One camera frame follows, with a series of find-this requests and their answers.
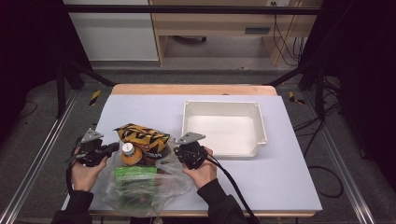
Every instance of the plastic bag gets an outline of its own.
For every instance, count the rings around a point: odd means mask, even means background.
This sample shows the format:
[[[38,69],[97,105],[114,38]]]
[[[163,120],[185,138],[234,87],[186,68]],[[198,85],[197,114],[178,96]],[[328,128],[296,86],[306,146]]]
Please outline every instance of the plastic bag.
[[[182,173],[174,153],[155,162],[155,166],[125,167],[120,152],[107,161],[107,186],[103,201],[115,211],[130,217],[157,217],[177,196],[193,188]]]

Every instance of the black sleeve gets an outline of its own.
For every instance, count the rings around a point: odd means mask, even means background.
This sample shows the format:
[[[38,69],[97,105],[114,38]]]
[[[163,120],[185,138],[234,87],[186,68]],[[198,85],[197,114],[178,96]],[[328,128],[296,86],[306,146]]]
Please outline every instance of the black sleeve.
[[[90,224],[92,217],[88,213],[93,194],[87,191],[73,190],[64,211],[55,213],[51,224]]]
[[[209,205],[207,213],[214,224],[247,223],[238,202],[233,195],[225,194],[217,179],[198,189],[197,193]]]

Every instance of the yellow packaging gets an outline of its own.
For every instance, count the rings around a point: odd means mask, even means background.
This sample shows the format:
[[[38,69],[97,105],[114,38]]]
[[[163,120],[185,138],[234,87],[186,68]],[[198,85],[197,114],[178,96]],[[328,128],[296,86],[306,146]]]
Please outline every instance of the yellow packaging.
[[[169,154],[169,146],[166,144],[170,134],[161,133],[148,127],[126,124],[117,129],[120,140],[123,143],[132,143],[142,149],[143,154],[153,160],[159,160]]]

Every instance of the hand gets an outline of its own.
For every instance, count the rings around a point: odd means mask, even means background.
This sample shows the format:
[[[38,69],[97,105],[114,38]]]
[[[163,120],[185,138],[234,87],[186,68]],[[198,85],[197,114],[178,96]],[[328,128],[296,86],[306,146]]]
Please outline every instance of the hand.
[[[205,147],[207,154],[213,155],[213,150]],[[201,167],[196,170],[190,170],[183,167],[183,173],[189,175],[194,181],[195,186],[200,189],[205,184],[217,178],[217,166],[210,161],[205,160]]]
[[[104,157],[99,165],[87,167],[76,162],[72,168],[72,182],[74,190],[91,191],[99,173],[106,167],[107,157]]]

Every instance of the white table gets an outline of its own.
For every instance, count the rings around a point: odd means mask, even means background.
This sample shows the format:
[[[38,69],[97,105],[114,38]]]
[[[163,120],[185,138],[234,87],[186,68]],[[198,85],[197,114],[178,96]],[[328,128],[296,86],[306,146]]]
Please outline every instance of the white table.
[[[252,159],[219,160],[233,176],[257,217],[311,217],[322,210],[280,96],[111,94],[96,131],[104,135],[103,144],[118,141],[119,137],[113,130],[131,122],[180,137],[185,101],[260,104],[268,144]],[[218,170],[218,178],[225,192],[232,194],[243,207],[221,170]],[[99,189],[105,188],[105,185],[99,178],[92,190],[95,196],[90,212],[93,215],[117,216],[111,207],[102,202],[103,195]],[[165,207],[161,216],[201,217],[206,216],[206,211],[206,203],[196,194],[196,190],[192,190]]]

